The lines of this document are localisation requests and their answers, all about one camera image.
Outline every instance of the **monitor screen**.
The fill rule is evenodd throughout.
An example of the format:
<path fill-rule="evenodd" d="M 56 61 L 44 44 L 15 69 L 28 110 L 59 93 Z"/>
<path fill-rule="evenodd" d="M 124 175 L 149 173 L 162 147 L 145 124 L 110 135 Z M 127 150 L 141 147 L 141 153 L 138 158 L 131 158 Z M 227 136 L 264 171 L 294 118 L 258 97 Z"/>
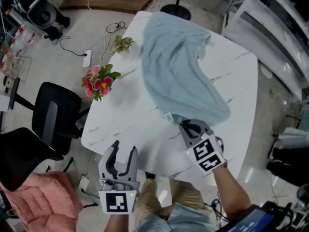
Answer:
<path fill-rule="evenodd" d="M 228 232 L 261 232 L 273 218 L 273 215 L 255 209 Z"/>

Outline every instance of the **white table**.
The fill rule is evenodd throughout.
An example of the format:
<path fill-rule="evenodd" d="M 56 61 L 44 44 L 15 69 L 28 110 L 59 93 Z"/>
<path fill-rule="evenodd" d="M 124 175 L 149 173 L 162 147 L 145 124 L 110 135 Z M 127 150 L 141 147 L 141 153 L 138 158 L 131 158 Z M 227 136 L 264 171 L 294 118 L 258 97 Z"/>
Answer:
<path fill-rule="evenodd" d="M 103 155 L 119 140 L 117 161 L 123 164 L 135 145 L 139 169 L 191 183 L 203 179 L 204 183 L 215 186 L 213 174 L 203 175 L 186 156 L 178 125 L 165 119 L 143 85 L 140 47 L 151 14 L 138 12 L 126 30 L 124 37 L 133 37 L 135 41 L 129 55 L 116 54 L 110 61 L 122 78 L 113 83 L 112 91 L 102 102 L 92 102 L 82 144 Z M 212 129 L 223 139 L 224 157 L 237 178 L 253 127 L 258 62 L 248 50 L 210 33 L 206 56 L 199 60 L 199 66 L 231 108 L 231 117 Z"/>

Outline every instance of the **power strip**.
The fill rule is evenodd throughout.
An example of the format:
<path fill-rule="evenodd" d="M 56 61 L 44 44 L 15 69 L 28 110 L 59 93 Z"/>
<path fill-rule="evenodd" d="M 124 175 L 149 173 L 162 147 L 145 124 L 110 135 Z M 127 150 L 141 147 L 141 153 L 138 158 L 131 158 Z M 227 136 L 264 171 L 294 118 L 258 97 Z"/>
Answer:
<path fill-rule="evenodd" d="M 87 56 L 84 57 L 83 68 L 89 68 L 91 66 L 92 50 L 85 51 Z"/>
<path fill-rule="evenodd" d="M 78 189 L 79 190 L 84 189 L 84 191 L 86 191 L 89 181 L 90 180 L 86 176 L 82 175 L 81 181 L 78 184 Z"/>

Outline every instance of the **floor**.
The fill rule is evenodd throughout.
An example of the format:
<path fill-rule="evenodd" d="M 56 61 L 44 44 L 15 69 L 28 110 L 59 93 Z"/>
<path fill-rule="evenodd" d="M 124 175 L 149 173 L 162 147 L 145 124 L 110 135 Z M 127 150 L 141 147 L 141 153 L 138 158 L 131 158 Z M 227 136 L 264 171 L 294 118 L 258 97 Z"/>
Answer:
<path fill-rule="evenodd" d="M 175 0 L 161 0 L 160 7 L 173 3 Z M 226 4 L 220 0 L 182 0 L 181 4 L 187 7 L 192 13 L 192 22 L 199 24 L 214 32 L 220 32 L 222 17 Z M 159 10 L 158 2 L 152 7 L 152 11 Z M 90 10 L 65 11 L 65 15 L 71 18 L 71 26 L 64 30 L 64 35 L 71 39 L 63 41 L 63 46 L 75 51 L 78 54 L 88 50 L 101 36 L 104 35 L 105 27 L 112 22 L 124 21 L 129 24 L 134 17 L 131 14 L 117 12 L 97 12 Z M 92 64 L 100 64 L 99 57 L 102 53 L 103 41 L 100 41 L 93 48 Z M 29 57 L 32 57 L 32 65 L 25 83 L 21 83 L 18 93 L 34 103 L 40 85 L 43 82 L 53 82 L 64 86 L 81 97 L 85 97 L 84 89 L 81 88 L 81 78 L 87 70 L 81 68 L 83 59 L 74 56 L 70 52 L 61 49 L 59 45 L 52 45 L 49 40 L 38 41 Z M 102 62 L 107 62 L 110 56 L 103 56 Z M 285 120 L 285 114 L 289 112 L 291 95 L 286 87 L 275 77 L 267 78 L 259 68 L 258 95 L 255 121 L 251 135 L 248 152 L 238 176 L 239 183 L 248 192 L 252 203 L 260 205 L 269 200 L 275 200 L 279 204 L 286 204 L 295 200 L 296 187 L 284 182 L 281 179 L 272 177 L 265 169 L 267 163 L 267 152 L 273 142 L 272 134 L 279 133 L 290 121 Z M 91 99 L 85 98 L 84 107 L 89 107 Z M 31 127 L 32 113 L 30 110 L 19 106 L 5 113 L 3 127 L 11 131 L 19 127 Z M 82 127 L 85 118 L 79 121 L 78 126 Z M 64 161 L 45 161 L 37 167 L 36 172 L 44 172 L 50 165 L 52 170 L 63 170 L 70 157 L 74 157 L 74 163 L 68 170 L 70 182 L 76 188 L 83 174 L 88 174 L 90 184 L 87 192 L 97 194 L 100 189 L 98 162 L 100 155 L 92 153 L 81 145 L 80 139 L 73 140 L 71 150 Z M 144 173 L 138 172 L 138 179 L 141 183 L 145 180 Z M 158 196 L 162 191 L 169 191 L 169 181 L 166 178 L 158 177 Z M 210 203 L 216 198 L 217 188 L 205 186 L 199 187 L 204 201 Z M 81 202 L 86 205 L 99 202 L 96 198 L 87 196 L 76 189 Z M 163 206 L 169 205 L 170 193 L 163 199 Z M 102 213 L 101 207 L 85 209 L 79 217 L 77 232 L 102 232 L 109 216 Z"/>

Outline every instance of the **artificial flower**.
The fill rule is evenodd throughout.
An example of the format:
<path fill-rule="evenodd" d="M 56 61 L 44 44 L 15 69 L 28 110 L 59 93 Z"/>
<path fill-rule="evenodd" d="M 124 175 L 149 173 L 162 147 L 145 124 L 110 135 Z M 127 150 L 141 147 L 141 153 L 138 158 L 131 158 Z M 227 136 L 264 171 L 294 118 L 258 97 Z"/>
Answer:
<path fill-rule="evenodd" d="M 87 95 L 87 97 L 91 97 L 92 96 L 92 91 L 93 91 L 93 87 L 92 87 L 91 81 L 84 78 L 83 79 L 83 83 L 86 86 L 86 95 Z"/>
<path fill-rule="evenodd" d="M 92 71 L 89 72 L 85 77 L 86 77 L 86 78 L 88 78 L 88 77 L 94 77 L 94 76 L 96 76 L 96 75 L 99 73 L 100 70 L 101 70 L 101 66 L 96 65 L 96 66 L 94 66 L 94 67 L 92 68 Z"/>
<path fill-rule="evenodd" d="M 100 90 L 100 95 L 107 95 L 110 92 L 109 86 L 112 85 L 113 79 L 109 76 L 102 80 L 97 79 L 94 84 L 95 90 Z"/>

